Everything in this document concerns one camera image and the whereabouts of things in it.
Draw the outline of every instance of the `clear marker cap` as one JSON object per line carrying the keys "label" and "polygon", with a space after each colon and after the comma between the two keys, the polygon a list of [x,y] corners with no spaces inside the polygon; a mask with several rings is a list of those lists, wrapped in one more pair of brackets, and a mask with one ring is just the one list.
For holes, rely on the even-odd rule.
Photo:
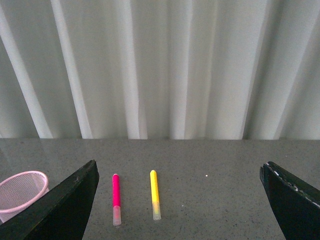
{"label": "clear marker cap", "polygon": [[160,202],[154,201],[152,203],[152,212],[153,212],[153,220],[160,220],[161,213],[160,213]]}
{"label": "clear marker cap", "polygon": [[113,207],[113,225],[119,226],[121,224],[121,208],[120,206]]}

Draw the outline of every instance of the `pen holder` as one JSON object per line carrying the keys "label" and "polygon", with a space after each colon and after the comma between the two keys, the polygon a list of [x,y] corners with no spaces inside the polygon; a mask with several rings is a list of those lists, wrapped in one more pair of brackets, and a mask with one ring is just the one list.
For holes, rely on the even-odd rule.
{"label": "pen holder", "polygon": [[0,183],[0,220],[4,223],[49,192],[48,177],[40,171],[25,171]]}

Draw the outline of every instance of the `yellow marker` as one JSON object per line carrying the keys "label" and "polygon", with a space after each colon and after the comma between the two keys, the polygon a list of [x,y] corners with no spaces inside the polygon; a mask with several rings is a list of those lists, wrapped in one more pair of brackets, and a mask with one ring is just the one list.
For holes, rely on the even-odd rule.
{"label": "yellow marker", "polygon": [[152,196],[152,210],[153,210],[153,220],[160,220],[160,201],[158,192],[158,180],[157,172],[152,170],[150,172],[150,182],[151,182],[151,196]]}

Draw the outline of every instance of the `table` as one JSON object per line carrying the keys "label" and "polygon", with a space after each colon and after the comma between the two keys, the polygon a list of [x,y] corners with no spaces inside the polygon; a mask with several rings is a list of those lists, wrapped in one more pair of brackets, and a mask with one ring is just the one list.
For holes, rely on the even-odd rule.
{"label": "table", "polygon": [[[89,160],[100,174],[85,240],[284,240],[259,179],[273,161],[320,188],[317,140],[0,139],[0,181],[47,174],[52,189]],[[158,175],[153,221],[150,171]],[[112,224],[120,175],[122,225]]]}

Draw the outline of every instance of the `pink mesh cup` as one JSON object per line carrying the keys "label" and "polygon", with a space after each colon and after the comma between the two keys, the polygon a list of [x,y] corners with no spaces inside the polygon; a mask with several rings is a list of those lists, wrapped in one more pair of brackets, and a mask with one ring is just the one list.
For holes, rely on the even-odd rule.
{"label": "pink mesh cup", "polygon": [[25,171],[0,183],[0,220],[4,223],[25,210],[47,192],[48,177],[40,171]]}

